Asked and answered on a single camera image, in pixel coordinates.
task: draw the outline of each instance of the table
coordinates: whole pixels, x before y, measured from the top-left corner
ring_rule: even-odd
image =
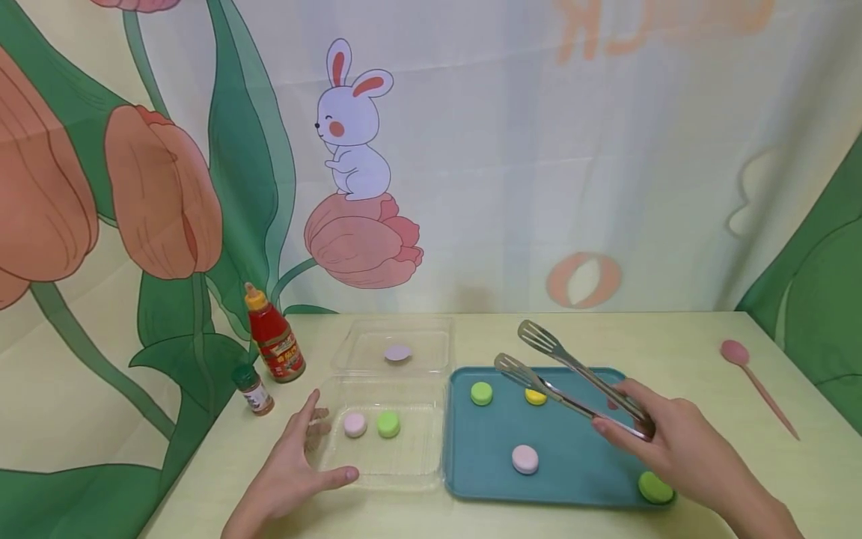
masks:
[[[659,393],[698,404],[788,505],[807,539],[859,534],[862,437],[746,313],[454,315],[454,367],[489,366],[500,351],[517,355],[526,350],[515,334],[525,317],[565,343],[577,343],[584,362],[618,368]],[[276,407],[265,417],[248,414],[242,396],[235,394],[141,537],[219,536],[290,414],[332,374],[331,360],[357,318],[290,318],[309,363],[304,376],[288,385],[267,385]],[[730,338],[749,349],[752,370],[793,422],[801,442],[775,418],[746,375],[718,354],[721,342]],[[533,358],[539,363],[538,355]],[[733,537],[711,511],[684,499],[670,511],[640,514],[465,503],[442,488],[397,496],[349,487],[323,493],[275,524],[269,536],[520,539],[536,532],[590,539]]]

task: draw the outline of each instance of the clear plastic container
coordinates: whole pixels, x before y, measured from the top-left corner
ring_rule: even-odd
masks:
[[[410,348],[404,361],[387,361],[386,349],[393,345]],[[333,358],[339,373],[390,375],[434,375],[451,371],[452,318],[405,317],[357,320]]]
[[[452,319],[405,317],[353,323],[333,359],[336,375],[321,386],[332,432],[309,456],[317,469],[356,466],[356,486],[375,490],[430,491],[442,485],[441,456],[453,342]],[[411,349],[409,359],[387,361],[393,344]],[[391,439],[377,432],[384,411],[398,414],[401,431]],[[344,433],[344,416],[360,412],[368,429]]]
[[[315,452],[318,469],[356,466],[357,486],[425,491],[440,485],[440,458],[446,416],[446,387],[435,378],[334,376],[321,387],[332,417],[332,432]],[[398,414],[401,431],[384,439],[377,418]],[[344,416],[359,412],[368,430],[359,438],[344,433]]]

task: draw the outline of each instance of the pink spoon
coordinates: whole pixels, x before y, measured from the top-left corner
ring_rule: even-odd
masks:
[[[794,438],[799,440],[799,435],[796,433],[796,429],[793,428],[793,425],[790,424],[790,421],[787,419],[787,416],[784,412],[778,408],[778,404],[775,403],[775,400],[772,399],[769,392],[763,387],[763,384],[760,383],[760,380],[754,376],[751,369],[748,368],[748,348],[743,346],[741,342],[737,341],[725,341],[721,344],[721,355],[724,359],[730,361],[734,365],[741,367],[745,374],[748,375],[748,378],[754,384],[754,387],[757,388],[757,391],[760,393],[760,396],[766,401],[772,411],[775,412],[775,415],[778,416],[778,419],[781,420],[781,423],[784,423],[784,426],[787,427],[787,430],[793,435]]]

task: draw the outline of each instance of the printed backdrop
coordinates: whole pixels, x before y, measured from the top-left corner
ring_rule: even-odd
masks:
[[[862,430],[860,25],[0,0],[0,535],[138,534],[256,358],[245,281],[288,315],[739,305]]]

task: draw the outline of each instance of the red bottle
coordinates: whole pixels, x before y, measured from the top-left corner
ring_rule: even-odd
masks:
[[[287,319],[251,283],[246,283],[246,305],[252,339],[272,377],[281,384],[299,378],[305,372],[305,360]]]

